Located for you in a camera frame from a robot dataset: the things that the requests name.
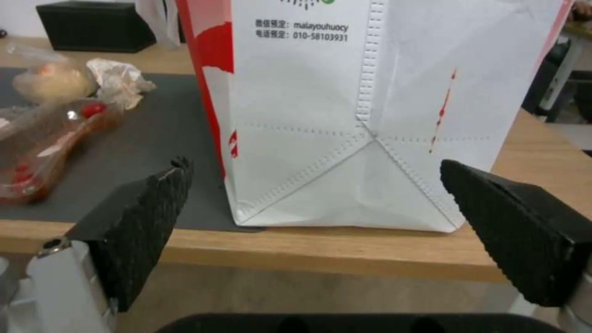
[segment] plastic bag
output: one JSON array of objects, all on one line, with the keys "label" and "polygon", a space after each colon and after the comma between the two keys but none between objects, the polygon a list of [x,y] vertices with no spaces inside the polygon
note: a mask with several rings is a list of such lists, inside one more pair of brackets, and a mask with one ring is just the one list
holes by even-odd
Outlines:
[{"label": "plastic bag", "polygon": [[12,86],[32,103],[72,101],[85,98],[96,90],[95,79],[84,64],[30,46],[10,44],[7,51],[35,63],[12,80]]},{"label": "plastic bag", "polygon": [[103,101],[117,103],[129,110],[141,101],[141,93],[152,91],[156,85],[145,80],[139,69],[129,63],[106,59],[92,59],[86,63],[99,84],[96,92]]},{"label": "plastic bag", "polygon": [[156,42],[174,49],[181,45],[179,38],[179,21],[175,0],[136,0],[136,12],[154,33]]},{"label": "plastic bag", "polygon": [[96,99],[0,109],[0,203],[26,203],[55,185],[72,148],[123,112]]}]

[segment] textured gripper pad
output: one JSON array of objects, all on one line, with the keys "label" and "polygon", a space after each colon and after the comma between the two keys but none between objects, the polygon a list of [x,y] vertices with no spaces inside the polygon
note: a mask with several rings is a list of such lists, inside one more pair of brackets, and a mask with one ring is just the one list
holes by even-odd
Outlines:
[{"label": "textured gripper pad", "polygon": [[193,165],[185,158],[118,187],[66,236],[86,242],[105,293],[125,312],[158,262],[185,201]]},{"label": "textured gripper pad", "polygon": [[544,189],[456,161],[445,188],[506,277],[531,303],[562,306],[592,249],[592,222]]}]

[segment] white wall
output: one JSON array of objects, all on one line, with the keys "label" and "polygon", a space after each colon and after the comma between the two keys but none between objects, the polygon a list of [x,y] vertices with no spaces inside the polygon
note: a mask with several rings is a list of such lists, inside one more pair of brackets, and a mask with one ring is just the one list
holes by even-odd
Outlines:
[{"label": "white wall", "polygon": [[[0,0],[0,28],[11,36],[47,37],[35,6],[60,0]],[[94,0],[102,2],[134,2],[134,0]]]}]

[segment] shopping bag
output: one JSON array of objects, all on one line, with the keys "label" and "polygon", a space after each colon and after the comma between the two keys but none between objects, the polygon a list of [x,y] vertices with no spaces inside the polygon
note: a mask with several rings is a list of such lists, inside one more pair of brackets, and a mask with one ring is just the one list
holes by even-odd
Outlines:
[{"label": "shopping bag", "polygon": [[178,0],[243,226],[452,232],[570,0]]}]

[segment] stitching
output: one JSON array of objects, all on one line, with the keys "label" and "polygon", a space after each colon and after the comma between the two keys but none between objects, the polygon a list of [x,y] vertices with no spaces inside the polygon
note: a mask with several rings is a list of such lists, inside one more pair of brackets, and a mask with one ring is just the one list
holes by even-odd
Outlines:
[{"label": "stitching", "polygon": [[310,127],[302,127],[302,126],[293,126],[293,125],[271,125],[266,123],[242,123],[242,126],[257,128],[257,129],[265,129],[265,130],[275,130],[280,132],[292,132],[292,133],[308,133],[308,134],[315,134],[315,135],[328,135],[328,136],[343,136],[343,137],[353,137],[356,136],[356,133],[348,133],[344,131],[338,130],[324,130],[324,129],[314,129]]},{"label": "stitching", "polygon": [[374,80],[377,75],[377,56],[378,46],[382,32],[382,16],[386,0],[373,0],[370,2],[368,13],[368,23],[366,25],[366,39],[364,42],[364,57],[362,59],[362,73],[360,74],[360,85],[358,88],[358,100],[356,107],[356,119],[367,123],[370,119],[370,105],[363,102],[372,102],[374,96]]},{"label": "stitching", "polygon": [[387,143],[377,138],[377,141],[384,147],[390,157],[395,161],[395,163],[405,172],[405,174],[411,179],[412,182],[415,183],[417,188],[428,198],[436,209],[438,209],[446,218],[446,220],[454,227],[458,228],[456,224],[454,224],[449,216],[453,215],[454,209],[452,209],[448,204],[444,201],[439,200],[437,196],[433,194],[432,189],[427,186],[427,184],[423,181],[422,177],[415,173],[414,170],[407,165],[407,163],[396,153],[394,152],[393,148]]},{"label": "stitching", "polygon": [[[384,139],[395,141],[395,142],[408,142],[408,143],[431,143],[431,138],[426,137],[410,137],[410,136],[381,136]],[[436,142],[461,142],[461,141],[489,141],[491,137],[489,136],[459,136],[459,137],[439,137],[436,139]]]},{"label": "stitching", "polygon": [[315,162],[305,167],[302,171],[296,173],[294,176],[288,178],[280,185],[272,188],[266,193],[263,193],[257,199],[248,203],[248,207],[238,211],[239,217],[241,217],[241,220],[243,220],[242,222],[249,220],[251,217],[265,210],[267,207],[280,200],[280,197],[288,196],[295,190],[308,184],[310,181],[315,180],[320,175],[324,174],[333,166],[335,166],[335,163],[332,163],[335,160],[342,161],[348,156],[351,156],[351,154],[346,154],[345,157],[342,156],[347,151],[350,151],[351,148],[354,148],[357,152],[373,141],[368,140],[361,147],[359,147],[359,145],[355,145],[355,143],[359,143],[366,137],[366,133],[361,133],[348,138],[344,144],[329,152],[327,155],[318,158]]}]

